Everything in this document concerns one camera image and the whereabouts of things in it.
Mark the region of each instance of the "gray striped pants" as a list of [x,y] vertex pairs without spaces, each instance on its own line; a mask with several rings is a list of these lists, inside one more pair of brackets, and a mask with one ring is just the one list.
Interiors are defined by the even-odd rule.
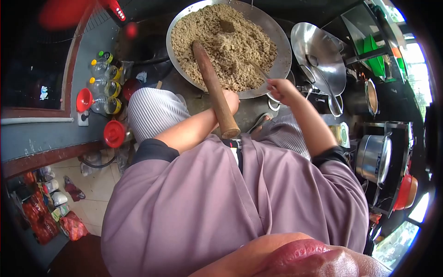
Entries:
[[[189,117],[187,108],[168,90],[139,89],[131,96],[128,105],[129,126],[139,144]],[[311,158],[301,129],[291,110],[285,106],[281,106],[275,118],[263,124],[257,141]]]

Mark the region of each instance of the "wooden rolling pin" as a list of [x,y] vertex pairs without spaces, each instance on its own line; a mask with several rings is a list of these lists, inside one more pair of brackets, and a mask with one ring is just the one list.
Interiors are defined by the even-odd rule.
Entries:
[[217,74],[212,66],[209,56],[206,53],[205,48],[199,41],[192,43],[192,51],[194,57],[197,60],[198,68],[202,74],[203,81],[208,89],[209,97],[211,99],[212,107],[217,116],[218,123],[220,125],[220,133],[222,139],[230,139],[240,134],[240,129],[235,123],[234,117],[229,109],[228,102],[223,94],[222,87],[218,81]]

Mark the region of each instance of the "hand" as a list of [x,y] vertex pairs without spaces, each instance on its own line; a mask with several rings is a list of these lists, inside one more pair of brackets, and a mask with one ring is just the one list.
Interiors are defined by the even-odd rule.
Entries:
[[231,90],[223,90],[223,94],[225,95],[226,102],[228,102],[229,109],[231,110],[232,115],[234,115],[238,110],[238,104],[240,100],[238,99],[238,94]]
[[286,106],[293,105],[294,101],[302,96],[298,89],[289,80],[285,79],[269,79],[268,90],[276,100]]

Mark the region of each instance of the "lips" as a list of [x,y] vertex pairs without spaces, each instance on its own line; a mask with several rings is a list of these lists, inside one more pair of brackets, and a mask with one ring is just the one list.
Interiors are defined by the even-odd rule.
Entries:
[[323,254],[331,249],[315,239],[300,239],[287,243],[266,257],[260,272],[299,263],[314,254]]

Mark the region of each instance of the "ground grain mixture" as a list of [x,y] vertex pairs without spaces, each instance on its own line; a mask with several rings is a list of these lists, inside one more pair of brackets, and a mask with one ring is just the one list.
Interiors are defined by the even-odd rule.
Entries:
[[[232,22],[235,32],[224,32],[220,20]],[[172,29],[172,48],[182,69],[206,90],[192,43],[199,40],[214,66],[223,89],[235,92],[256,89],[264,80],[250,60],[269,72],[277,46],[260,26],[226,4],[206,6],[181,18]]]

